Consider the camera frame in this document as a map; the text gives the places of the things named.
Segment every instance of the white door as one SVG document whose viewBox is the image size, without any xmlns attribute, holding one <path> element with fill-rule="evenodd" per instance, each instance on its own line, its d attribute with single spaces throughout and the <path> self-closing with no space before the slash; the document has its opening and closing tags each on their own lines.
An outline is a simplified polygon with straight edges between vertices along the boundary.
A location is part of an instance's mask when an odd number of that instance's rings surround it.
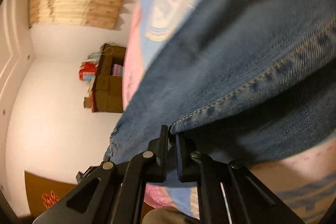
<svg viewBox="0 0 336 224">
<path fill-rule="evenodd" d="M 7 200 L 6 138 L 9 118 L 20 85 L 34 59 L 28 27 L 28 0 L 0 5 L 0 188 Z"/>
</svg>

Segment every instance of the stitching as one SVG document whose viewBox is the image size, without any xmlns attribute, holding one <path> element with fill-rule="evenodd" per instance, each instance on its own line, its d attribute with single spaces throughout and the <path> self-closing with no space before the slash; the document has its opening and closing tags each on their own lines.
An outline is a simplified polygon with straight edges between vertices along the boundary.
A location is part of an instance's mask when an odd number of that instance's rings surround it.
<svg viewBox="0 0 336 224">
<path fill-rule="evenodd" d="M 189 118 L 189 117 L 191 117 L 191 116 L 193 116 L 193 115 L 195 115 L 195 114 L 197 114 L 197 113 L 200 113 L 200 112 L 202 112 L 202 111 L 204 111 L 204 110 L 206 110 L 206 109 L 208 109 L 208 108 L 210 108 L 210 107 L 216 105 L 217 103 L 220 103 L 220 102 L 222 102 L 222 101 L 224 101 L 224 100 L 226 100 L 226 99 L 228 99 L 228 98 L 233 97 L 234 95 L 236 95 L 236 94 L 239 93 L 240 91 L 242 91 L 242 90 L 244 90 L 244 89 L 246 89 L 246 88 L 252 86 L 253 84 L 255 84 L 256 82 L 258 82 L 259 80 L 261 80 L 261 79 L 264 78 L 265 76 L 267 76 L 267 75 L 271 75 L 272 73 L 276 72 L 276 71 L 277 71 L 278 69 L 280 69 L 284 64 L 286 64 L 286 63 L 288 62 L 288 60 L 291 59 L 293 56 L 295 56 L 295 55 L 297 55 L 297 54 L 303 52 L 303 50 L 305 50 L 305 49 L 311 47 L 312 45 L 309 44 L 308 42 L 312 42 L 312 41 L 314 41 L 313 44 L 315 44 L 316 41 L 317 41 L 317 38 L 319 38 L 319 37 L 320 37 L 321 35 L 323 35 L 323 34 L 326 34 L 327 31 L 330 31 L 332 28 L 335 27 L 335 23 L 336 23 L 336 19 L 333 19 L 333 20 L 331 21 L 331 23 L 329 23 L 329 24 L 327 25 L 327 27 L 325 27 L 322 31 L 319 31 L 317 34 L 315 34 L 315 35 L 314 35 L 313 37 L 311 37 L 311 38 L 308 37 L 307 42 L 306 42 L 306 43 L 304 42 L 304 43 L 303 43 L 303 44 L 302 44 L 296 51 L 289 53 L 289 54 L 288 54 L 286 57 L 284 57 L 282 60 L 275 62 L 275 64 L 274 64 L 272 67 L 266 69 L 265 72 L 260 73 L 256 78 L 254 78 L 254 79 L 248 81 L 246 84 L 244 84 L 243 86 L 239 87 L 238 89 L 236 89 L 236 90 L 230 92 L 229 94 L 225 95 L 224 97 L 222 97 L 222 98 L 216 100 L 216 101 L 213 102 L 211 105 L 208 105 L 208 106 L 206 106 L 206 107 L 202 107 L 202 108 L 200 108 L 200 109 L 194 111 L 193 113 L 191 113 L 191 114 L 189 114 L 189 115 L 187 115 L 187 116 L 185 116 L 185 117 L 183 117 L 183 118 L 177 120 L 176 122 L 173 123 L 172 126 L 177 125 L 178 123 L 182 122 L 183 120 L 185 120 L 185 119 L 187 119 L 187 118 Z"/>
</svg>

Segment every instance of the brown board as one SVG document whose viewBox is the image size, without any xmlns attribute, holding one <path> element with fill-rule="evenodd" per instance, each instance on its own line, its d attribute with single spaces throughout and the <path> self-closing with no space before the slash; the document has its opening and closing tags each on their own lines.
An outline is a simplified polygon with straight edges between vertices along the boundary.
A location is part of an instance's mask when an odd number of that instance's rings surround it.
<svg viewBox="0 0 336 224">
<path fill-rule="evenodd" d="M 25 171 L 26 194 L 31 215 L 37 218 L 76 187 L 76 184 L 43 178 Z"/>
</svg>

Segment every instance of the denim jeans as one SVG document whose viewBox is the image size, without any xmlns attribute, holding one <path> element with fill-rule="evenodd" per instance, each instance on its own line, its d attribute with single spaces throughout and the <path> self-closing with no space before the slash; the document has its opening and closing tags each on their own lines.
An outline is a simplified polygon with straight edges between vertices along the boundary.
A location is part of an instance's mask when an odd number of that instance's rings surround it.
<svg viewBox="0 0 336 224">
<path fill-rule="evenodd" d="M 336 126 L 335 31 L 336 0 L 201 0 L 147 70 L 105 160 L 146 150 L 162 124 L 222 162 L 318 144 Z"/>
</svg>

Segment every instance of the red object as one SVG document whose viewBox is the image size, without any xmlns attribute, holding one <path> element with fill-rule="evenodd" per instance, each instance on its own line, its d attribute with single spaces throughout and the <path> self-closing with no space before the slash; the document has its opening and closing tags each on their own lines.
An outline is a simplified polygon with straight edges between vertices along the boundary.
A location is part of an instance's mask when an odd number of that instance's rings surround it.
<svg viewBox="0 0 336 224">
<path fill-rule="evenodd" d="M 95 75 L 97 72 L 97 67 L 95 64 L 85 62 L 83 65 L 80 66 L 79 68 L 79 79 L 84 80 L 84 77 L 87 75 Z"/>
<path fill-rule="evenodd" d="M 51 208 L 53 205 L 56 204 L 56 202 L 58 202 L 60 199 L 58 196 L 55 195 L 55 193 L 53 191 L 50 192 L 50 195 L 42 195 L 43 198 L 43 204 L 44 206 L 49 209 Z"/>
</svg>

